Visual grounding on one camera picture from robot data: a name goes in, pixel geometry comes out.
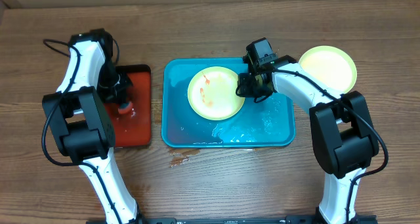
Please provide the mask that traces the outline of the green and pink sponge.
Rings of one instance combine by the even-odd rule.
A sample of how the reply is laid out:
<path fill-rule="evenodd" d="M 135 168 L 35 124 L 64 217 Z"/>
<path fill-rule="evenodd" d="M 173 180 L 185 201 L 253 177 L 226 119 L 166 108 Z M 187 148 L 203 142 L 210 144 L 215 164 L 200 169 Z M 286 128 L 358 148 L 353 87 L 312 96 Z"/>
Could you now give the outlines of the green and pink sponge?
<path fill-rule="evenodd" d="M 121 115 L 128 114 L 132 110 L 133 110 L 133 103 L 131 101 L 120 104 L 117 109 L 118 113 Z"/>

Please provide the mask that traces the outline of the yellow-green plate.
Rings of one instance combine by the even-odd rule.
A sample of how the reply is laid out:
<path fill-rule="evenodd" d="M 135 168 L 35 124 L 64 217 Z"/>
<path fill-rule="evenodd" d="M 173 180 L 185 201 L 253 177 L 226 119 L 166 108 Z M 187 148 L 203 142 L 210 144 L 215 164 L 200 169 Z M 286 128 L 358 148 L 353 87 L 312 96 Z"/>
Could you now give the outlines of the yellow-green plate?
<path fill-rule="evenodd" d="M 311 76 L 343 93 L 348 93 L 356 83 L 356 65 L 339 48 L 327 45 L 313 47 L 300 57 L 299 64 Z"/>
<path fill-rule="evenodd" d="M 238 74 L 233 70 L 212 66 L 200 70 L 187 89 L 192 110 L 208 120 L 225 120 L 237 114 L 244 102 L 236 94 Z"/>

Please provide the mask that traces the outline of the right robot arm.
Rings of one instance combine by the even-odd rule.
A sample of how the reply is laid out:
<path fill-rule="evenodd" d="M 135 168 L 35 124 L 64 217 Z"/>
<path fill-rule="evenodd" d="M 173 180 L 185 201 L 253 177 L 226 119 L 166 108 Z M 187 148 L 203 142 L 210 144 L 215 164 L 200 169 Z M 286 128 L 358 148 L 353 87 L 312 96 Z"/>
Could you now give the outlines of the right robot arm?
<path fill-rule="evenodd" d="M 383 146 L 374 129 L 364 96 L 341 93 L 305 72 L 289 55 L 246 54 L 236 93 L 240 97 L 267 98 L 281 93 L 306 110 L 310 118 L 312 148 L 325 171 L 322 200 L 311 217 L 313 223 L 376 223 L 374 216 L 354 209 L 358 186 L 371 160 Z"/>

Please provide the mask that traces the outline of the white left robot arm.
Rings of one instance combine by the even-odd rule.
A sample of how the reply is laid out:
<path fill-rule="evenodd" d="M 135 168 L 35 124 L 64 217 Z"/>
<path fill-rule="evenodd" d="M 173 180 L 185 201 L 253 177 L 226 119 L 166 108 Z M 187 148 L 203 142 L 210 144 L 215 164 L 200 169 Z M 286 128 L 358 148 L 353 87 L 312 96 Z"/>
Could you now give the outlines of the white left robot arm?
<path fill-rule="evenodd" d="M 46 115 L 41 148 L 46 159 L 63 167 L 77 166 L 87 176 L 104 212 L 106 223 L 142 223 L 114 156 L 116 135 L 105 105 L 131 106 L 132 82 L 116 70 L 116 40 L 105 30 L 71 36 L 66 75 L 55 93 L 45 95 Z"/>

